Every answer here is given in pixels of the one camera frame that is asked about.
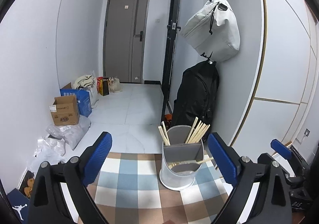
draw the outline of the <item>checkered rug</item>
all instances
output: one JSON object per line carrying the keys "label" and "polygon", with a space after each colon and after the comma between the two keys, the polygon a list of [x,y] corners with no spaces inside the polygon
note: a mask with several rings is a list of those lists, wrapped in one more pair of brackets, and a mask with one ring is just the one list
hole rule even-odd
{"label": "checkered rug", "polygon": [[227,200],[211,161],[181,192],[159,180],[161,154],[109,153],[88,190],[110,224],[210,224]]}

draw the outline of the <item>gray door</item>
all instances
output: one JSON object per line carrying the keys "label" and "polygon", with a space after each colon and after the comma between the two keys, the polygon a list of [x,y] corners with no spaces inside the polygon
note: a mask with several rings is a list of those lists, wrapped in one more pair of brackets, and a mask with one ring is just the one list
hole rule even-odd
{"label": "gray door", "polygon": [[104,71],[121,82],[141,83],[147,0],[109,0]]}

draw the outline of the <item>black backpack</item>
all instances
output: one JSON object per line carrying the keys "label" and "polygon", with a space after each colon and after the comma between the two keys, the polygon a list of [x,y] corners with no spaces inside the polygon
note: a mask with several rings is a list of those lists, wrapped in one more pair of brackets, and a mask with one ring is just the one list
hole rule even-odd
{"label": "black backpack", "polygon": [[[205,124],[212,125],[216,94],[219,86],[219,74],[209,61],[203,61],[183,73],[181,85],[174,101],[171,127],[176,125],[192,126],[195,117]],[[210,129],[203,136],[207,140]]]}

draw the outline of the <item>door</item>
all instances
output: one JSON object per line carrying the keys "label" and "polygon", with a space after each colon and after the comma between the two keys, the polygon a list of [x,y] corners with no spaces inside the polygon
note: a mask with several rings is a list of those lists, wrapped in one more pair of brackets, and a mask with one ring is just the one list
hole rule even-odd
{"label": "door", "polygon": [[105,23],[104,76],[141,83],[148,0],[109,0]]}
{"label": "door", "polygon": [[162,107],[162,120],[165,118],[165,109],[168,104],[170,82],[172,75],[173,66],[173,55],[175,50],[175,40],[177,29],[181,29],[177,25],[178,23],[178,12],[179,12],[180,0],[171,0],[168,25],[167,25],[167,38],[166,38],[166,48],[165,48],[165,59],[163,67],[163,78],[162,78],[162,92],[164,95],[163,107]]}

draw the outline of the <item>blue shoebox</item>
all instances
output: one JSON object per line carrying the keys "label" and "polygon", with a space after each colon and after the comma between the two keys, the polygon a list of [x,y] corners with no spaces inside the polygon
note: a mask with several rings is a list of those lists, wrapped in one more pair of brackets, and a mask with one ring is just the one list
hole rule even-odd
{"label": "blue shoebox", "polygon": [[81,89],[72,89],[71,83],[69,83],[60,89],[60,93],[61,96],[76,95],[79,113],[85,117],[88,117],[91,114],[92,108],[89,92]]}
{"label": "blue shoebox", "polygon": [[22,224],[27,224],[29,199],[16,188],[9,192],[7,197],[20,222]]}

